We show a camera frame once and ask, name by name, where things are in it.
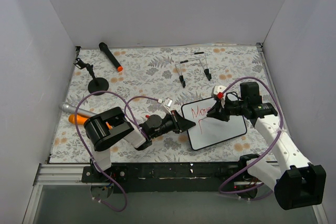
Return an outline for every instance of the floral patterned surface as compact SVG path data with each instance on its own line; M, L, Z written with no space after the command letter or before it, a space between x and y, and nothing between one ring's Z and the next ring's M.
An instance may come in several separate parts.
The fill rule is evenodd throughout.
M118 73L111 62L100 50L81 50L79 57L94 65L97 77L109 81L110 91L114 91L125 99L136 95L174 100L173 109L181 112L181 105L210 96L214 85L228 86L237 78L254 76L267 83L257 48L246 47L186 47L186 48L141 48L111 50L124 70ZM182 65L186 87L178 79L174 61L180 54L203 51L212 74L208 81L197 61ZM89 94L87 90L90 76L86 69L75 68L66 101L72 105ZM233 87L239 91L239 85ZM270 95L260 87L265 102ZM92 96L81 108L100 113L115 106L124 108L122 101L110 94ZM164 116L164 111L155 101L138 98L130 103L137 121L143 122L147 114ZM68 122L68 113L62 113L50 153L50 163L88 163L89 155L79 140L75 126ZM168 133L153 140L153 145L143 151L135 150L126 141L121 140L111 150L112 162L219 162L237 161L241 155L262 153L266 142L261 135L246 121L248 133L233 140L220 143L200 151L193 151L186 133ZM86 142L83 126L80 126ZM268 160L275 160L272 154Z

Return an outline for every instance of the orange cap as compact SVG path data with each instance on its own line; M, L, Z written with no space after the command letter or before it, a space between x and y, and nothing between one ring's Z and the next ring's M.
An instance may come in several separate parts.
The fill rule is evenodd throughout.
M80 125L84 125L87 118L84 118L83 116L77 115L77 123ZM69 122L75 124L75 115L69 115Z

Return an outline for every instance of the white wall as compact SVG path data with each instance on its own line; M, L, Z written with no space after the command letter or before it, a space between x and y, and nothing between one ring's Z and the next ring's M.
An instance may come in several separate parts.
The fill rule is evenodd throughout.
M75 48L49 0L0 0L0 223L21 223Z
M263 42L284 0L50 0L73 43Z
M295 143L327 171L323 206L336 223L336 0L286 0L264 46Z

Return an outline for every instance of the black microphone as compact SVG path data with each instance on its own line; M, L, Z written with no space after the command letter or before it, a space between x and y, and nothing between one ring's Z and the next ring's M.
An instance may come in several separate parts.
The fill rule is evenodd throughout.
M107 56L107 58L109 58L109 60L115 66L117 71L121 72L123 68L120 65L120 63L117 61L117 59L114 57L114 55L111 53L111 51L109 50L109 47L104 42L101 42L99 43L99 48Z

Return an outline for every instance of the red tip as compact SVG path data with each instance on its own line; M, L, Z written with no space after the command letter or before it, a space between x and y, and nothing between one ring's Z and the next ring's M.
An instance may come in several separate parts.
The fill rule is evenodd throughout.
M223 98L223 96L224 96L224 95L223 95L223 93L221 93L221 92L218 93L218 95L217 95L218 99L220 99L220 100Z

